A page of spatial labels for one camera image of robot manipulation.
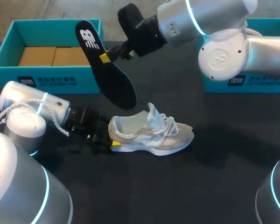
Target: teal box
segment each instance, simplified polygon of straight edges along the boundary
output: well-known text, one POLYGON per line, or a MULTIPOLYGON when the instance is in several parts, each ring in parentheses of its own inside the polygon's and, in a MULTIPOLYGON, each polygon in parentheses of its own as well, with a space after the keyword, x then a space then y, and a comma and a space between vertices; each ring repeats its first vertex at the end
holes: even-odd
MULTIPOLYGON (((248 28, 259 31, 263 36, 280 36, 280 18, 248 18, 248 28)), ((197 40, 196 50, 199 52, 204 37, 197 40)), ((258 74, 240 73, 234 79, 214 81, 202 72, 205 92, 213 93, 280 93, 280 80, 258 74)))
MULTIPOLYGON (((81 20, 15 20, 0 47, 0 85, 22 82, 51 94, 100 93, 90 66, 18 67, 25 47, 80 47, 81 20)), ((102 21, 90 19, 104 41, 102 21)))

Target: white sole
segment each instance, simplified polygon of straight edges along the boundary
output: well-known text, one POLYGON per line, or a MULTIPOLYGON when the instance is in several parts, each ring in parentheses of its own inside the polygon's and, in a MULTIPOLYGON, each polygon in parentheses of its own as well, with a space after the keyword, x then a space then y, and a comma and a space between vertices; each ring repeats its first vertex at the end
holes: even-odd
POLYGON ((121 152, 121 153, 131 153, 131 152, 135 152, 135 151, 148 151, 157 156, 164 156, 164 155, 170 155, 173 153, 177 153, 178 151, 181 151, 182 149, 187 147, 189 144, 175 148, 175 149, 170 149, 170 150, 158 150, 158 149, 154 149, 154 148, 148 148, 145 146, 123 144, 121 147, 113 148, 112 151, 121 152))

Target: sneaker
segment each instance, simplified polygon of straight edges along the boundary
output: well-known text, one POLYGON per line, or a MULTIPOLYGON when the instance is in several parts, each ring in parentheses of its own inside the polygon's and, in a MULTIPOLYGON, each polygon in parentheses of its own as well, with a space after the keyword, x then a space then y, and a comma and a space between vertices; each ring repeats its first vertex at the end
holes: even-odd
POLYGON ((194 138, 192 127, 176 123, 173 117, 160 114, 151 103, 148 106, 149 112, 111 119, 108 127, 110 138, 122 144, 112 151, 145 150, 154 155, 169 155, 191 143, 194 138))

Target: new balance logo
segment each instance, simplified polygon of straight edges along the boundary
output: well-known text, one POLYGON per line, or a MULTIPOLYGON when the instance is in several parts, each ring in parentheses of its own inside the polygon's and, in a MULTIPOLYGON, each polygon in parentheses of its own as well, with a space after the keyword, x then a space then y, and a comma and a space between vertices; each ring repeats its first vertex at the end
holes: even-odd
POLYGON ((80 30, 80 34, 83 37, 83 40, 85 40, 85 44, 88 48, 96 48, 99 49, 99 46, 95 43, 94 36, 92 33, 87 29, 87 30, 80 30))

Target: insole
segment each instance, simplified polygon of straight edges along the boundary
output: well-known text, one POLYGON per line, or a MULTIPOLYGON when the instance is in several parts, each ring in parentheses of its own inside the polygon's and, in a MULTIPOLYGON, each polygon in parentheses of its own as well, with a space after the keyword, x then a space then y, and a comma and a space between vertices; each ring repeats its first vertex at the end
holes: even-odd
POLYGON ((80 21, 76 25, 76 36, 102 93, 121 109, 134 108, 137 104, 134 86, 119 67, 101 61, 99 56, 106 50, 94 26, 88 21, 80 21))

